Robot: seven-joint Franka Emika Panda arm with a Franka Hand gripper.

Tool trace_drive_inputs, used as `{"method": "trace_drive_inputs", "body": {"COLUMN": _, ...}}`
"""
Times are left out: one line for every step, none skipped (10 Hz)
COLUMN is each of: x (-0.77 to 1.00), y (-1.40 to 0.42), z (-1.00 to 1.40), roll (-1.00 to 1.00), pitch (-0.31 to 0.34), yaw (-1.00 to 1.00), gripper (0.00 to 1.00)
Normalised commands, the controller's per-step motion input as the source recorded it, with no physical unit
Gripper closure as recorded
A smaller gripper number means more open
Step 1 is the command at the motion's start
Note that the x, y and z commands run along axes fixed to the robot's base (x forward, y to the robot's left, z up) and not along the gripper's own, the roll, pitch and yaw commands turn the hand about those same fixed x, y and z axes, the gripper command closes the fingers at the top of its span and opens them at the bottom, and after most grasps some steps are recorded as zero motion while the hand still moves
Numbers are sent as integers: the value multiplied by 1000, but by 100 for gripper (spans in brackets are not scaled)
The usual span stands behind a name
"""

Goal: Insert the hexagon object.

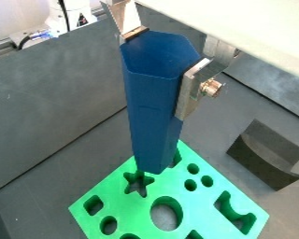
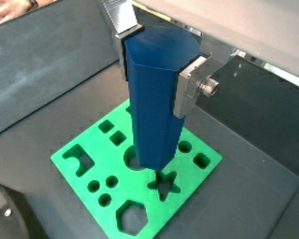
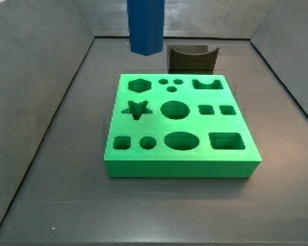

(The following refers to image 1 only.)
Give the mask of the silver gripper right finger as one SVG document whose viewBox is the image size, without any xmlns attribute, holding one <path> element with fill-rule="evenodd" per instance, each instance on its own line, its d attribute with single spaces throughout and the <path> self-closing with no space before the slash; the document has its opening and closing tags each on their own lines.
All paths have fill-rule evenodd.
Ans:
<svg viewBox="0 0 299 239">
<path fill-rule="evenodd" d="M 215 98 L 219 95 L 222 84 L 215 76 L 228 67 L 239 50 L 211 35 L 206 37 L 204 58 L 184 72 L 180 81 L 175 116 L 179 120 L 194 112 L 203 96 Z"/>
</svg>

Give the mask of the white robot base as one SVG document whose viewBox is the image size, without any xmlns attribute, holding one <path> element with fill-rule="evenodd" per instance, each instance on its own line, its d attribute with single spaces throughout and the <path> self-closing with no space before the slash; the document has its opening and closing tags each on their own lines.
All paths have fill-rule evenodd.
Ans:
<svg viewBox="0 0 299 239">
<path fill-rule="evenodd" d="M 17 50 L 97 21 L 97 17 L 92 14 L 89 0 L 47 0 L 47 2 L 49 11 L 45 23 L 9 36 Z"/>
</svg>

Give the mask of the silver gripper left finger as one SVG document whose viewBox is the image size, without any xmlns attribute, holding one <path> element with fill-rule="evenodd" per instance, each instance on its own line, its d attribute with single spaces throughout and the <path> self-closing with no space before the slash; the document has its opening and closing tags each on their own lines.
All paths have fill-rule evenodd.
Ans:
<svg viewBox="0 0 299 239">
<path fill-rule="evenodd" d="M 103 9 L 112 18 L 120 41 L 130 41 L 132 38 L 148 31 L 142 25 L 140 15 L 135 0 L 100 0 Z"/>
</svg>

